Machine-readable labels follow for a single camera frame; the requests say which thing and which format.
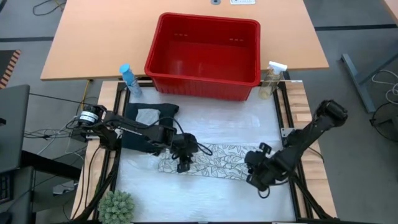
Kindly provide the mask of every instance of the leaf pattern fabric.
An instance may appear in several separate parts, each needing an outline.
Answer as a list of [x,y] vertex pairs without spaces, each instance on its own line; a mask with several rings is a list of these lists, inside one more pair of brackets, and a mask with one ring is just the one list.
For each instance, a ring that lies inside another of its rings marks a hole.
[[[181,174],[246,180],[248,168],[244,163],[244,157],[247,152],[256,151],[258,148],[219,144],[203,145],[212,150],[213,155],[208,156],[201,151],[194,153],[190,170]],[[161,160],[158,165],[158,171],[177,174],[178,159],[173,160],[169,151],[162,153],[159,157]]]

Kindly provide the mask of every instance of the wooden desk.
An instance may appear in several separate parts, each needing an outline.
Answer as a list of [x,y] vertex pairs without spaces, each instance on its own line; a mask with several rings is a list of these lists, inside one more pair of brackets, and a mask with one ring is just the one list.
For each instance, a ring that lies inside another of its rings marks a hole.
[[130,63],[135,74],[145,74],[164,12],[257,20],[262,69],[270,60],[290,70],[329,67],[302,0],[257,0],[246,6],[233,6],[229,0],[217,6],[210,0],[68,0],[41,79],[119,78],[124,63]]
[[383,0],[392,18],[398,24],[398,1],[397,0]]
[[[116,88],[118,82],[103,82],[101,93],[99,94],[98,104],[104,105],[107,108],[113,108],[114,99],[116,96]],[[308,106],[307,96],[305,94],[304,85],[302,82],[286,82],[287,94],[290,102],[290,109],[292,111],[292,117],[294,121],[294,125],[296,128],[303,128],[307,125],[311,119],[311,112]],[[280,105],[281,110],[285,111],[284,104],[282,101],[282,97],[280,96]],[[121,97],[120,104],[123,105],[124,96]],[[121,113],[123,107],[119,107],[119,113]],[[284,122],[287,123],[286,113],[282,113],[282,117]],[[90,164],[91,158],[98,147],[99,141],[94,140],[88,143],[86,158],[85,158],[85,169],[82,172],[85,172],[85,180],[84,180],[84,191],[83,191],[83,200],[81,201],[81,206],[78,209],[77,215],[83,211],[85,204],[85,195],[86,195],[86,187],[88,183],[88,166]],[[320,152],[320,148],[317,142],[312,145],[312,148]],[[93,160],[93,164],[91,165],[91,175],[90,175],[90,187],[88,191],[88,201],[91,201],[91,198],[95,192],[96,184],[98,183],[98,179],[101,175],[101,169],[103,165],[105,151],[100,149],[95,158]],[[314,198],[318,201],[318,203],[323,207],[323,209],[331,216],[336,216],[336,210],[333,203],[333,199],[331,197],[331,192],[329,188],[328,178],[326,176],[325,168],[323,166],[322,160],[313,152],[305,151],[302,157],[303,169],[305,173],[305,178],[307,180],[307,187],[309,191],[312,193]],[[73,204],[72,214],[75,213],[81,195],[81,185],[78,186],[75,202]],[[300,211],[302,213],[302,217],[305,216],[305,207],[303,204],[303,198],[301,194],[299,194],[300,203]]]

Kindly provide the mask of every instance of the clear spray bottle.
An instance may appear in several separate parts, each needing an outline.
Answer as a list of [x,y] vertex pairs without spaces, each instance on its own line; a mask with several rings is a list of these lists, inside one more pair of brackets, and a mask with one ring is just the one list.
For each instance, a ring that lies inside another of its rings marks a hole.
[[282,72],[287,70],[287,65],[270,61],[268,69],[269,71],[259,90],[259,96],[264,100],[268,99],[276,90],[278,83],[283,78]]

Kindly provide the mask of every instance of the dark cloth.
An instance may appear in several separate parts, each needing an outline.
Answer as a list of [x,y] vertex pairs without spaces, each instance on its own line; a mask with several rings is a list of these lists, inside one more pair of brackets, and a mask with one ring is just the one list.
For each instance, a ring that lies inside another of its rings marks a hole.
[[[174,115],[178,112],[179,108],[180,108],[179,106],[170,103],[162,103],[162,104],[129,103],[126,106],[124,116],[128,119],[136,120],[139,109],[154,109],[160,111],[159,119],[164,117],[174,118]],[[159,124],[172,128],[173,120],[162,119],[159,121]],[[162,150],[162,148],[155,147],[149,144],[145,140],[144,136],[139,136],[127,131],[123,132],[122,147],[141,152],[153,153],[155,155],[159,155],[159,153]]]

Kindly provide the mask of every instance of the green plant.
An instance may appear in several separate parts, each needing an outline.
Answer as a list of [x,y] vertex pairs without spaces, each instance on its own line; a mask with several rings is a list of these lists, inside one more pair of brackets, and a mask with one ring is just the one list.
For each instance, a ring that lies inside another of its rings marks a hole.
[[119,190],[108,192],[99,202],[99,220],[104,224],[130,223],[133,216],[134,203],[131,195]]

